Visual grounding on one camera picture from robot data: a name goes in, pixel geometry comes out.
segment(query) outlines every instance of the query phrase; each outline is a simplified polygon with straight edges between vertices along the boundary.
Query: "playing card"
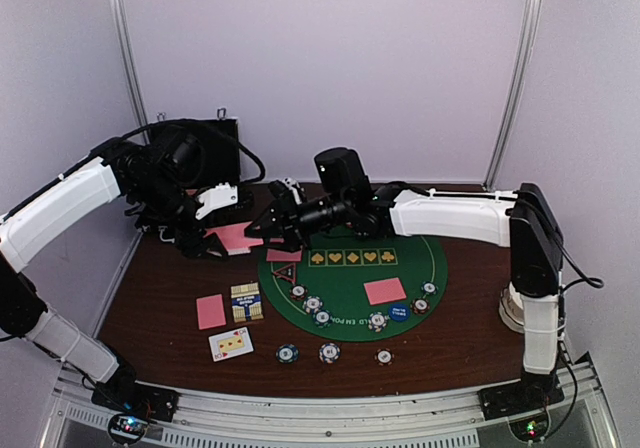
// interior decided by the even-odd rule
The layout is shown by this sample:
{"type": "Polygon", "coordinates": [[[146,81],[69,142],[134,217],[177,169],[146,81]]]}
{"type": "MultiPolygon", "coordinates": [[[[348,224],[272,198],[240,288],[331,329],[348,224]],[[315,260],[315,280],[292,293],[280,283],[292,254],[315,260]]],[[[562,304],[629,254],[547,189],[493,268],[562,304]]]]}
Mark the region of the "playing card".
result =
{"type": "Polygon", "coordinates": [[[248,328],[227,331],[209,337],[213,361],[222,361],[253,351],[248,328]]]}

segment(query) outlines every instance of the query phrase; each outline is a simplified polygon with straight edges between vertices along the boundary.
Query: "blue poker chip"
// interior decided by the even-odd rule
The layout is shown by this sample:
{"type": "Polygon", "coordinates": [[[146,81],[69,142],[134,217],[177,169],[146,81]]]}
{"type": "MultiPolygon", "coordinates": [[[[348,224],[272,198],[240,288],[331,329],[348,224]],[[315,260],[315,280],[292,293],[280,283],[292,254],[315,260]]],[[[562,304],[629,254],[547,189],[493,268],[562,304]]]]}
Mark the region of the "blue poker chip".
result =
{"type": "Polygon", "coordinates": [[[394,303],[389,307],[389,318],[393,321],[407,321],[409,316],[411,316],[411,312],[404,303],[394,303]]]}

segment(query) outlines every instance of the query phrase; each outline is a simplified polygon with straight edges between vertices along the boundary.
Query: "poker chip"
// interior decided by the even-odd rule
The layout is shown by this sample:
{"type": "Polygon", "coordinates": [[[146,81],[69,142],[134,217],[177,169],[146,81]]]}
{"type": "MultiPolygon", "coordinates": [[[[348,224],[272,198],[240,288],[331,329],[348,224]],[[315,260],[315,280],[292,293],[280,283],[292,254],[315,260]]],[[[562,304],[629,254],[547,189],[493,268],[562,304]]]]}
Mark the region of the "poker chip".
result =
{"type": "Polygon", "coordinates": [[[303,301],[307,297],[307,287],[304,285],[295,285],[289,290],[289,297],[293,301],[303,301]]]}
{"type": "Polygon", "coordinates": [[[404,303],[395,303],[389,307],[389,318],[393,321],[407,321],[409,316],[411,316],[411,312],[404,303]]]}
{"type": "Polygon", "coordinates": [[[313,322],[318,328],[325,328],[331,324],[331,313],[327,310],[320,310],[314,313],[313,322]]]}
{"type": "Polygon", "coordinates": [[[316,313],[322,308],[322,300],[317,296],[310,296],[302,304],[302,309],[309,314],[316,313]]]}
{"type": "Polygon", "coordinates": [[[368,327],[374,333],[380,333],[387,327],[387,319],[381,312],[371,313],[369,315],[368,327]]]}
{"type": "Polygon", "coordinates": [[[422,293],[424,293],[427,296],[433,296],[438,292],[438,287],[433,283],[425,282],[422,284],[420,289],[422,290],[422,293]]]}
{"type": "Polygon", "coordinates": [[[282,345],[276,351],[276,358],[280,363],[288,364],[293,363],[298,359],[300,352],[295,345],[282,345]]]}
{"type": "Polygon", "coordinates": [[[415,299],[411,302],[411,311],[416,315],[424,315],[429,311],[429,302],[422,298],[415,299]]]}
{"type": "Polygon", "coordinates": [[[320,358],[320,361],[325,364],[330,365],[332,363],[335,363],[336,361],[338,361],[338,358],[340,358],[340,347],[335,343],[325,343],[320,347],[318,356],[320,358]]]}
{"type": "Polygon", "coordinates": [[[391,350],[386,348],[379,349],[378,351],[376,351],[376,354],[374,355],[373,359],[380,366],[388,366],[391,363],[393,363],[393,353],[391,353],[391,350]]]}

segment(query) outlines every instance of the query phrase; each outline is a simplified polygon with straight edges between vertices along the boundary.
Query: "pink card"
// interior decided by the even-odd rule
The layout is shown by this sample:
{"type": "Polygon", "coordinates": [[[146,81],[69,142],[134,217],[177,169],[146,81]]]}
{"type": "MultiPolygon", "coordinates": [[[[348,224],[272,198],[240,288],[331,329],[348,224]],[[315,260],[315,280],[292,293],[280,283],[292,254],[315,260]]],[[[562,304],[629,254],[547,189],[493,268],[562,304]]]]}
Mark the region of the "pink card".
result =
{"type": "Polygon", "coordinates": [[[198,328],[206,330],[227,324],[224,316],[222,295],[207,296],[196,300],[198,308],[198,328]]]}
{"type": "Polygon", "coordinates": [[[407,297],[400,278],[390,278],[388,280],[365,283],[364,289],[367,292],[369,303],[372,305],[404,300],[407,297]]]}
{"type": "Polygon", "coordinates": [[[235,225],[218,226],[207,230],[206,236],[216,233],[228,251],[246,250],[252,246],[262,245],[264,243],[262,239],[244,236],[244,229],[250,224],[251,222],[247,221],[235,225]]]}
{"type": "Polygon", "coordinates": [[[295,253],[289,253],[287,251],[274,250],[270,248],[267,250],[267,261],[268,262],[300,262],[302,261],[302,250],[296,251],[295,253]]]}

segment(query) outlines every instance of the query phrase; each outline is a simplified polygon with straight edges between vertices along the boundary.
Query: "white playing card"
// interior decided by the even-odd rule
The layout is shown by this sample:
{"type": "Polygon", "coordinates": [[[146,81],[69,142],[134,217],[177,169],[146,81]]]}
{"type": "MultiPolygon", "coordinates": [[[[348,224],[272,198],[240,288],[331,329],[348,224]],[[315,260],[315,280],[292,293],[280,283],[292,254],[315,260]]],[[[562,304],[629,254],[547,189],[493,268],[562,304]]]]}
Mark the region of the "white playing card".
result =
{"type": "Polygon", "coordinates": [[[238,328],[209,337],[213,361],[222,361],[253,351],[248,328],[238,328]]]}

